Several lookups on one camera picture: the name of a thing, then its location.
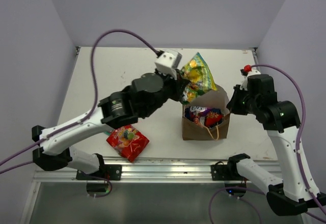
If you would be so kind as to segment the yellow green Fox's candy bag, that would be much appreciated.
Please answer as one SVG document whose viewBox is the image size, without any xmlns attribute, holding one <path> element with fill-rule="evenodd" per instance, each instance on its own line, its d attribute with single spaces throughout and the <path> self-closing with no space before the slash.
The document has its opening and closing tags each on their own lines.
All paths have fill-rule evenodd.
<svg viewBox="0 0 326 224">
<path fill-rule="evenodd" d="M 189 104 L 196 98 L 217 90 L 211 71 L 199 52 L 182 67 L 180 74 L 189 81 L 182 93 L 182 104 Z"/>
</svg>

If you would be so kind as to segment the red snack sticks bag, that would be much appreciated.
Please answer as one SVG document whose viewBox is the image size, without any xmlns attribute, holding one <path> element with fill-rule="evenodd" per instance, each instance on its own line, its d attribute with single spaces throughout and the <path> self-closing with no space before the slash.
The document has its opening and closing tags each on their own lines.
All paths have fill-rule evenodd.
<svg viewBox="0 0 326 224">
<path fill-rule="evenodd" d="M 215 127 L 216 125 L 220 124 L 224 118 L 223 114 L 219 114 L 216 112 L 209 112 L 204 121 L 204 126 L 208 128 Z"/>
</svg>

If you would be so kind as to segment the purple Fox's berries candy bag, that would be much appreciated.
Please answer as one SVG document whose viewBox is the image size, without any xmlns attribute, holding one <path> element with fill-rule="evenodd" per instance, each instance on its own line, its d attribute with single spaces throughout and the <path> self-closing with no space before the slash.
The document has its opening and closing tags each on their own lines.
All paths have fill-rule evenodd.
<svg viewBox="0 0 326 224">
<path fill-rule="evenodd" d="M 185 108 L 184 116 L 191 122 L 194 122 L 196 125 L 201 127 L 206 127 L 204 126 L 204 121 L 206 115 L 209 112 L 216 112 L 219 114 L 223 114 L 222 111 L 218 108 L 190 106 Z"/>
</svg>

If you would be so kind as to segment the brown paper bag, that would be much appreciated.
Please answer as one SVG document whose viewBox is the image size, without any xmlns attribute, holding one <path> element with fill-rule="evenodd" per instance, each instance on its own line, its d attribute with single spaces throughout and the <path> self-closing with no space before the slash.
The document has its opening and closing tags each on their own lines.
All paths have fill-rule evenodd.
<svg viewBox="0 0 326 224">
<path fill-rule="evenodd" d="M 226 91 L 219 85 L 182 106 L 182 139 L 184 141 L 218 141 L 226 139 L 230 121 Z"/>
</svg>

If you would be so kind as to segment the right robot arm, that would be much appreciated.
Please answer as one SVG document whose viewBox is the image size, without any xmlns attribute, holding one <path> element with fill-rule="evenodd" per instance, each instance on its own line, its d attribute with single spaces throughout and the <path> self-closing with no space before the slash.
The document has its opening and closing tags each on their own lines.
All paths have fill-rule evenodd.
<svg viewBox="0 0 326 224">
<path fill-rule="evenodd" d="M 296 139 L 301 125 L 297 109 L 290 101 L 278 101 L 271 76 L 257 70 L 248 72 L 243 83 L 234 87 L 227 109 L 235 115 L 253 114 L 263 125 L 282 173 L 281 178 L 272 175 L 243 153 L 228 160 L 231 179 L 250 180 L 266 195 L 278 216 L 299 215 L 325 206 L 325 194 L 314 183 L 304 149 Z"/>
</svg>

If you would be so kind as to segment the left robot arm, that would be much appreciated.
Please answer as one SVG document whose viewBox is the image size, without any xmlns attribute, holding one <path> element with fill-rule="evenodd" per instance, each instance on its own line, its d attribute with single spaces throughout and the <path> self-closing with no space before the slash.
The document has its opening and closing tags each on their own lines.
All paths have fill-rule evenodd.
<svg viewBox="0 0 326 224">
<path fill-rule="evenodd" d="M 32 128 L 32 139 L 39 140 L 33 150 L 33 163 L 44 171 L 65 167 L 76 169 L 98 180 L 108 173 L 102 155 L 88 154 L 74 147 L 96 134 L 135 124 L 151 116 L 169 99 L 181 101 L 189 80 L 181 75 L 146 73 L 119 92 L 100 100 L 85 114 L 53 128 Z"/>
</svg>

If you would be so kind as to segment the red fruit candy bag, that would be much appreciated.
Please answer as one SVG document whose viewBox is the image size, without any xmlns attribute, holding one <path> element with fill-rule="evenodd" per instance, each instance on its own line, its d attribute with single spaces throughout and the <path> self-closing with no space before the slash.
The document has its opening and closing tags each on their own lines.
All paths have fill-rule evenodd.
<svg viewBox="0 0 326 224">
<path fill-rule="evenodd" d="M 107 143 L 123 158 L 133 163 L 149 143 L 140 131 L 132 125 L 113 130 Z"/>
</svg>

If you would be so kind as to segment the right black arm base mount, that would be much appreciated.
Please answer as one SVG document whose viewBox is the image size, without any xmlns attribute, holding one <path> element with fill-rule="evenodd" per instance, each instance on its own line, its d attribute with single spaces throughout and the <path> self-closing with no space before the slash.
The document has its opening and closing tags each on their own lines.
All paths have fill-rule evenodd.
<svg viewBox="0 0 326 224">
<path fill-rule="evenodd" d="M 210 166 L 212 181 L 235 181 L 238 177 L 231 173 L 231 170 L 223 161 L 218 161 Z"/>
</svg>

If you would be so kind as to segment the aluminium rail frame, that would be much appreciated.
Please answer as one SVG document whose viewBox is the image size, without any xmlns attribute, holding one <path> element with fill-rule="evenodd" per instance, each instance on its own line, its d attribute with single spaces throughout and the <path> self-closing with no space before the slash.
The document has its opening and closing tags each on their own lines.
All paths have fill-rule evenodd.
<svg viewBox="0 0 326 224">
<path fill-rule="evenodd" d="M 240 69 L 255 64 L 253 49 L 177 49 L 188 62 L 198 51 L 208 63 L 214 80 L 231 98 L 233 86 L 242 82 Z M 93 103 L 90 74 L 90 47 L 80 47 L 58 124 L 87 111 Z M 147 48 L 96 49 L 96 76 L 99 98 L 120 91 L 155 67 L 152 52 Z M 122 165 L 120 182 L 202 182 L 212 181 L 210 165 L 230 156 L 246 153 L 264 170 L 282 177 L 272 143 L 262 126 L 252 115 L 231 115 L 227 138 L 220 141 L 183 141 L 181 137 L 181 104 L 169 100 L 150 118 L 140 120 L 135 127 L 150 139 L 150 144 L 135 163 L 118 156 L 102 133 L 84 140 L 76 148 L 103 155 L 105 163 Z M 64 168 L 45 172 L 37 168 L 35 182 L 75 182 L 76 170 Z"/>
</svg>

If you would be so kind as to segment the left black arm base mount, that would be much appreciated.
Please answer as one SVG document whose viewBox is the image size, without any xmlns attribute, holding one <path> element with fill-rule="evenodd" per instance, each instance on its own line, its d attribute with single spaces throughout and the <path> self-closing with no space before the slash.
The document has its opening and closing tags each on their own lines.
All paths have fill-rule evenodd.
<svg viewBox="0 0 326 224">
<path fill-rule="evenodd" d="M 109 180 L 120 181 L 122 175 L 122 165 L 120 164 L 105 164 L 98 171 L 92 174 L 85 174 L 77 171 L 76 180 Z"/>
</svg>

